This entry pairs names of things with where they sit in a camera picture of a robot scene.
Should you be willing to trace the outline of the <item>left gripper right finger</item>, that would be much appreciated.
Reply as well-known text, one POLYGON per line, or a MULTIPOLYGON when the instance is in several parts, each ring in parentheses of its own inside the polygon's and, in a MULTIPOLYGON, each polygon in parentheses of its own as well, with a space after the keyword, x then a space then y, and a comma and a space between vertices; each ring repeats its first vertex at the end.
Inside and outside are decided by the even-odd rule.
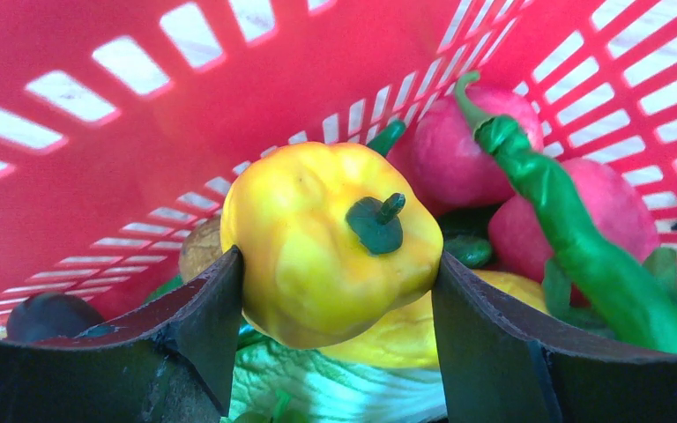
POLYGON ((451 422, 677 422, 677 355, 556 320, 449 254, 432 301, 451 422))

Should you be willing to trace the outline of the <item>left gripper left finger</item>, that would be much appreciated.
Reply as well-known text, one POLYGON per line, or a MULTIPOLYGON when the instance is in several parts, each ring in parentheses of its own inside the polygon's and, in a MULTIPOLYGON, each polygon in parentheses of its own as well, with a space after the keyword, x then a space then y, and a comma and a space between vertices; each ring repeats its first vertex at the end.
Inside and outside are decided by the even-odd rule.
POLYGON ((242 254, 78 338, 0 341, 0 422, 217 422, 229 412, 242 254))

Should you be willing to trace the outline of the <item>green chili pepper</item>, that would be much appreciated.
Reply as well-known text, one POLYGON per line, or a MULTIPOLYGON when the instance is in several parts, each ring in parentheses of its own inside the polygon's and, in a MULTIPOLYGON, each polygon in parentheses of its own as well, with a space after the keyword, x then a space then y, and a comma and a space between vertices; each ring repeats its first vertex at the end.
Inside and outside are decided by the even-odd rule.
POLYGON ((479 80, 476 70, 460 76, 454 96, 474 141, 532 206, 554 252, 545 273, 563 282, 545 284, 545 295, 569 296, 576 286, 592 306, 564 302, 552 316, 582 327, 602 323, 621 342, 677 354, 677 305, 649 270, 602 235, 567 171, 532 149, 514 117, 491 115, 470 100, 466 89, 479 80))

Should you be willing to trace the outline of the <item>yellow bell pepper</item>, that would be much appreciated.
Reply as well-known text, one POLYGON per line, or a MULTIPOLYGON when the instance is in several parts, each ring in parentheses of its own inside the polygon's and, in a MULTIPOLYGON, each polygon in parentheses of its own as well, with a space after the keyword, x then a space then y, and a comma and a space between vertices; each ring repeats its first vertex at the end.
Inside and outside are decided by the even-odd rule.
POLYGON ((443 234, 405 177, 365 145, 282 146, 232 183, 220 244, 244 260, 242 312, 294 349, 336 345, 435 282, 443 234))

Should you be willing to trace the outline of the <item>red plastic shopping basket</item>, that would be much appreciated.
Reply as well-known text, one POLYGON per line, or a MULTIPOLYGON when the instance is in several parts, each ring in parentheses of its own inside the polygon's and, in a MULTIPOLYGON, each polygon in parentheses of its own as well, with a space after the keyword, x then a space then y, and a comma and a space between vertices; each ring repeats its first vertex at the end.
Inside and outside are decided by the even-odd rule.
POLYGON ((0 1, 0 332, 40 291, 135 308, 252 162, 413 127, 469 70, 677 248, 677 1, 0 1))

